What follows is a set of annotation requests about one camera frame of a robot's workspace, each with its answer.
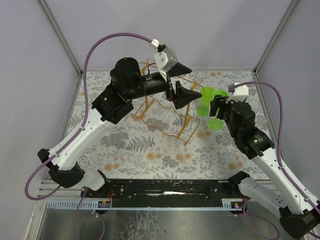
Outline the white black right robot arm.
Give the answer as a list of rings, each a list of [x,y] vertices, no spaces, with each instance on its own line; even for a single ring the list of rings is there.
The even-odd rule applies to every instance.
[[[249,103],[217,95],[210,103],[211,117],[223,120],[237,148],[269,178],[277,192],[255,182],[247,173],[234,175],[240,193],[272,212],[282,228],[301,239],[320,223],[320,201],[298,180],[281,158],[275,144],[255,123]]]

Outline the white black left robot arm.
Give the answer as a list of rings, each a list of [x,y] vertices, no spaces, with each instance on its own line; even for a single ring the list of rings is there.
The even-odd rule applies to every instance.
[[[132,57],[120,59],[110,71],[110,84],[87,108],[83,122],[56,147],[38,152],[40,160],[49,168],[51,179],[66,189],[81,184],[99,190],[106,178],[99,171],[82,169],[79,157],[104,131],[134,109],[133,100],[157,93],[165,93],[177,110],[202,96],[183,87],[179,81],[172,84],[159,72],[142,75],[138,61]]]

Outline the green wine glass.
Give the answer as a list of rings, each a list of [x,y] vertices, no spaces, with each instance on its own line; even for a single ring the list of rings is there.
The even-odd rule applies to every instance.
[[[205,86],[200,89],[202,97],[199,99],[200,106],[196,108],[199,117],[207,117],[210,113],[210,102],[213,99],[213,91],[215,89],[210,86]]]
[[[221,89],[216,89],[212,92],[212,100],[214,100],[216,96],[227,97],[228,94]],[[214,131],[219,131],[224,127],[223,121],[217,118],[217,114],[219,113],[219,110],[220,109],[218,108],[215,116],[210,117],[210,119],[207,121],[207,127]]]

